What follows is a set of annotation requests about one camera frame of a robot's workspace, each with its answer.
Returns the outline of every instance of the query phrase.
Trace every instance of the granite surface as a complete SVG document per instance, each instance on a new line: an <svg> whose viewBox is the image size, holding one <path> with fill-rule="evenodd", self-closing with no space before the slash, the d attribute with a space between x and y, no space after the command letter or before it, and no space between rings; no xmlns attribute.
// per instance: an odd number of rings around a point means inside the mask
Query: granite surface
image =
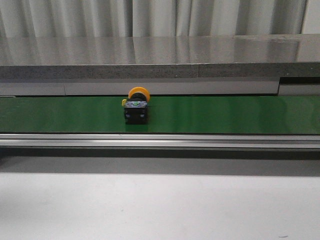
<svg viewBox="0 0 320 240"><path fill-rule="evenodd" d="M0 79L320 77L320 34L0 38Z"/></svg>

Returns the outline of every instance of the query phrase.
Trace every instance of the white curtain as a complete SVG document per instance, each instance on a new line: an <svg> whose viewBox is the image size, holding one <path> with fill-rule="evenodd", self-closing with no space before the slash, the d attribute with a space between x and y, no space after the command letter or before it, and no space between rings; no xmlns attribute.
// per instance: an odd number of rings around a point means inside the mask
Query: white curtain
<svg viewBox="0 0 320 240"><path fill-rule="evenodd" d="M0 0L1 37L299 34L306 0Z"/></svg>

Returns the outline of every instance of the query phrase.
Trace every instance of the metal rail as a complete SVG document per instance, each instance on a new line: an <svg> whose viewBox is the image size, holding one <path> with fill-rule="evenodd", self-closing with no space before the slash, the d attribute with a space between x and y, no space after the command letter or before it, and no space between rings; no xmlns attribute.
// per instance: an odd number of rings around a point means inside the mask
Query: metal rail
<svg viewBox="0 0 320 240"><path fill-rule="evenodd" d="M320 149L320 135L0 134L0 147Z"/></svg>

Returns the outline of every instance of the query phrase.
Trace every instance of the gray floor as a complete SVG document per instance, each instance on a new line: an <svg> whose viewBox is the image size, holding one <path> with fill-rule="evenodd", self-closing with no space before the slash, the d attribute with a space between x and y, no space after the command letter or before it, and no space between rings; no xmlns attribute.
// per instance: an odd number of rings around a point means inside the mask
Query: gray floor
<svg viewBox="0 0 320 240"><path fill-rule="evenodd" d="M104 154L2 152L0 239L320 239L317 153Z"/></svg>

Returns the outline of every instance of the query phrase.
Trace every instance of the green conveyor belt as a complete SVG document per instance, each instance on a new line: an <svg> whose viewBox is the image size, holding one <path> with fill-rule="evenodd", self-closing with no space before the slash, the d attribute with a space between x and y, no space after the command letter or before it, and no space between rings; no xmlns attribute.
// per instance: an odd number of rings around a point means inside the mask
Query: green conveyor belt
<svg viewBox="0 0 320 240"><path fill-rule="evenodd" d="M2 133L320 134L319 96L152 96L126 125L123 96L0 97Z"/></svg>

